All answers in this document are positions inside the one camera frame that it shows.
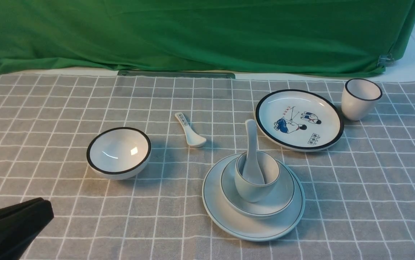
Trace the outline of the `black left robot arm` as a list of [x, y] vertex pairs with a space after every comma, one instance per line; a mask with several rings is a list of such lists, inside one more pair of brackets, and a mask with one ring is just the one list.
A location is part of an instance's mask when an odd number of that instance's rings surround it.
[[52, 204], [31, 199], [0, 209], [0, 260], [19, 260], [54, 219]]

